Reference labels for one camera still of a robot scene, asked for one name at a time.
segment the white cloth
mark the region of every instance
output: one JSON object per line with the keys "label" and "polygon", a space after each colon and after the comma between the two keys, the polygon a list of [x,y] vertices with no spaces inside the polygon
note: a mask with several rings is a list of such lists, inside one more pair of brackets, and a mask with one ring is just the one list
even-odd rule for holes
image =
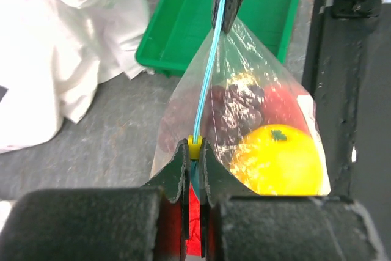
{"label": "white cloth", "polygon": [[50,140],[63,117],[84,117],[99,83],[144,70],[134,54],[148,24],[146,0],[0,5],[0,87],[7,90],[0,97],[0,153]]}

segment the gray surface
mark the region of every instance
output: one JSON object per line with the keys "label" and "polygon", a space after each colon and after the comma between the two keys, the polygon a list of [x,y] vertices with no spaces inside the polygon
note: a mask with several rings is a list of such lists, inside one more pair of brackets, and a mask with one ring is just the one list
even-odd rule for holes
{"label": "gray surface", "polygon": [[[158,0],[148,0],[154,10]],[[301,79],[313,0],[300,0],[287,67]],[[82,121],[46,144],[0,155],[0,198],[40,188],[139,186],[148,180],[158,125],[178,78],[120,75],[98,88]]]}

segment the yellow clip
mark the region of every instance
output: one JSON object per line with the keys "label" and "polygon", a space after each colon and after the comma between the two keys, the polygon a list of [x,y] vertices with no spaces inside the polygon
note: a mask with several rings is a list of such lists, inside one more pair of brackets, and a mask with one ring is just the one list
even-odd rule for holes
{"label": "yellow clip", "polygon": [[198,136],[198,141],[196,144],[194,144],[193,136],[189,136],[188,144],[190,150],[190,160],[199,160],[201,153],[202,137]]}

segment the green crate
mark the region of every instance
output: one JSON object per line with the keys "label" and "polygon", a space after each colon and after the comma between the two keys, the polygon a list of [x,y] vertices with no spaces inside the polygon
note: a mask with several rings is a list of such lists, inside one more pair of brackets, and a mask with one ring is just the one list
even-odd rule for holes
{"label": "green crate", "polygon": [[[284,62],[299,0],[244,0],[239,18]],[[181,76],[211,29],[212,0],[160,0],[136,53],[138,63]]]}

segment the transparent bag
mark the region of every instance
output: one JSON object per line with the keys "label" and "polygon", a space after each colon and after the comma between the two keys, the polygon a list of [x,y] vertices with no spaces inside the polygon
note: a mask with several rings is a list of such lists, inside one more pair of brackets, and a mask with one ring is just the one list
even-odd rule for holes
{"label": "transparent bag", "polygon": [[[213,31],[167,105],[151,176],[193,134],[212,38]],[[239,19],[220,36],[200,134],[221,164],[258,194],[330,192],[312,97]]]}

